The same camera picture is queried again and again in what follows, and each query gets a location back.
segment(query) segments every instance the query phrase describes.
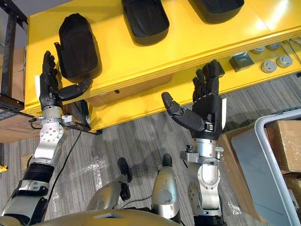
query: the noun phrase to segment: cardboard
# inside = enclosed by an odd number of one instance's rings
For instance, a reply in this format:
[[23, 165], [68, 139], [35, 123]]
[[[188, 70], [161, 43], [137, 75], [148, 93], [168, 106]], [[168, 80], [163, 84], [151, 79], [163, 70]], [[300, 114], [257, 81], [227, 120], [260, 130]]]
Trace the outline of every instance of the cardboard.
[[21, 156], [21, 170], [27, 169], [27, 162], [33, 156], [33, 154], [27, 154]]
[[253, 127], [254, 125], [251, 125], [224, 133], [218, 139], [217, 145], [224, 149], [222, 154], [223, 169], [238, 200], [241, 210], [250, 214], [260, 222], [266, 222], [266, 220], [262, 218], [255, 210], [245, 176], [231, 144], [232, 137], [237, 136], [238, 134], [241, 134]]
[[[14, 51], [13, 75], [12, 75], [12, 98], [24, 102], [25, 86], [25, 48], [19, 48]], [[0, 55], [0, 74], [2, 75], [3, 54]]]
[[95, 97], [87, 98], [86, 101], [89, 102], [93, 107], [99, 107], [168, 83], [171, 81], [172, 76], [172, 74], [169, 74], [149, 81], [144, 81], [133, 86], [117, 89], [112, 92], [102, 93]]
[[301, 221], [301, 174], [292, 173], [290, 175], [284, 176], [284, 181], [288, 189], [291, 189], [293, 192], [296, 201], [299, 205], [299, 209], [297, 210], [297, 215], [299, 220]]
[[279, 168], [301, 172], [301, 121], [275, 121], [267, 130]]
[[0, 110], [0, 143], [39, 137], [40, 130], [32, 129], [28, 123], [30, 118]]

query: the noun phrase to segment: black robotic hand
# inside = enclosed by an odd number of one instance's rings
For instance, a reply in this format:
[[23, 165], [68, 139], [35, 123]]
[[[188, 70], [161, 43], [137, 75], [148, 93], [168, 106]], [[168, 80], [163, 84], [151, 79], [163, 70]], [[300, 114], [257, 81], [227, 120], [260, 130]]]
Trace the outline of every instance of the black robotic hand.
[[40, 103], [42, 111], [49, 106], [62, 107], [59, 97], [58, 81], [56, 79], [55, 57], [50, 51], [44, 54], [42, 74], [40, 75]]
[[42, 111], [49, 106], [58, 106], [62, 108], [62, 101], [71, 100], [79, 97], [87, 91], [92, 83], [87, 79], [79, 84], [70, 85], [62, 89], [58, 88], [56, 78], [57, 69], [55, 69], [55, 57], [49, 51], [44, 54], [43, 71], [40, 75], [40, 103]]
[[162, 93], [169, 115], [181, 126], [190, 130], [192, 138], [217, 140], [222, 132], [222, 99], [218, 95], [219, 63], [216, 60], [196, 71], [193, 79], [192, 111], [180, 107], [169, 93]]

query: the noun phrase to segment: yellow shelf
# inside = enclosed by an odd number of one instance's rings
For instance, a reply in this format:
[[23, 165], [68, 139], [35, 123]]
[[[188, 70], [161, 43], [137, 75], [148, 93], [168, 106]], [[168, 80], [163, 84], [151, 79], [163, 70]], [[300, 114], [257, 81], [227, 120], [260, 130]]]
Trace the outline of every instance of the yellow shelf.
[[[225, 70], [225, 75], [220, 78], [220, 94], [300, 71], [301, 64], [290, 46], [283, 43], [283, 47], [293, 59], [293, 64], [287, 68], [278, 67], [273, 73], [264, 73], [260, 69], [261, 63], [266, 59], [276, 61], [277, 56], [285, 54], [282, 48], [275, 51], [266, 49], [260, 54], [249, 52], [254, 65], [237, 73], [234, 72], [229, 63], [230, 57], [220, 59], [219, 62]], [[297, 53], [301, 53], [300, 47], [296, 47], [295, 50]], [[172, 80], [167, 84], [111, 104], [98, 108], [90, 105], [91, 132], [164, 111], [165, 108], [161, 99], [161, 93], [165, 91], [169, 92], [179, 104], [190, 104], [194, 90], [192, 79], [195, 77], [195, 71], [196, 67], [179, 71], [175, 73]]]
[[[162, 0], [169, 32], [164, 40], [147, 47], [131, 40], [120, 0], [75, 0], [30, 16], [24, 112], [40, 113], [34, 76], [41, 73], [46, 50], [57, 59], [53, 43], [59, 42], [59, 27], [71, 13], [79, 12], [90, 22], [103, 65], [91, 89], [72, 101], [301, 35], [300, 0], [247, 0], [234, 18], [222, 24], [204, 22], [190, 2]], [[63, 79], [63, 86], [67, 85], [70, 82]]]

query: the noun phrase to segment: gray plastic bin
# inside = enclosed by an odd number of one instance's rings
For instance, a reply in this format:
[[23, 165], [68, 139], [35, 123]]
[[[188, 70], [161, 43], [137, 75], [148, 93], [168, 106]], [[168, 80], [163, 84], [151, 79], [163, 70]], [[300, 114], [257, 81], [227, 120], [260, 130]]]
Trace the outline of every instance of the gray plastic bin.
[[299, 226], [300, 221], [264, 133], [264, 125], [300, 117], [301, 109], [264, 116], [255, 122], [253, 129], [231, 140], [256, 211], [268, 222], [279, 226]]

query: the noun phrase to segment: gray carpet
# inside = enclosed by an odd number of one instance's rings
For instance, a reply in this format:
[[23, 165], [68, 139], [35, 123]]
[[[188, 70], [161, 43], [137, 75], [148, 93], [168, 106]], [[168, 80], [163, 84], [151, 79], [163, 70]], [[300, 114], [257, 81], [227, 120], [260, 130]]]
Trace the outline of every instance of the gray carpet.
[[[296, 75], [290, 75], [231, 92], [223, 97], [228, 99], [225, 130], [231, 130], [261, 116], [301, 105], [301, 79]], [[63, 146], [63, 154], [53, 178], [62, 167], [78, 133], [78, 131], [69, 131], [69, 137]], [[193, 225], [186, 194], [187, 170], [179, 158], [179, 152], [191, 143], [190, 133], [173, 122], [167, 113], [159, 113], [107, 128], [99, 136], [83, 133], [56, 184], [46, 219], [85, 210], [96, 189], [119, 175], [117, 159], [120, 157], [127, 159], [134, 175], [133, 181], [129, 184], [132, 195], [130, 201], [149, 196], [157, 170], [161, 166], [162, 156], [169, 153], [174, 162], [180, 194], [181, 217], [187, 226]], [[37, 144], [38, 140], [28, 139], [3, 146], [3, 161], [9, 166], [9, 170], [0, 173], [0, 209], [4, 207], [22, 177], [21, 156], [32, 153]], [[221, 175], [219, 190], [227, 224], [261, 225], [259, 221], [240, 211], [223, 169]], [[134, 202], [128, 207], [150, 207], [150, 201], [148, 199]], [[121, 207], [123, 204], [120, 200], [118, 206]]]

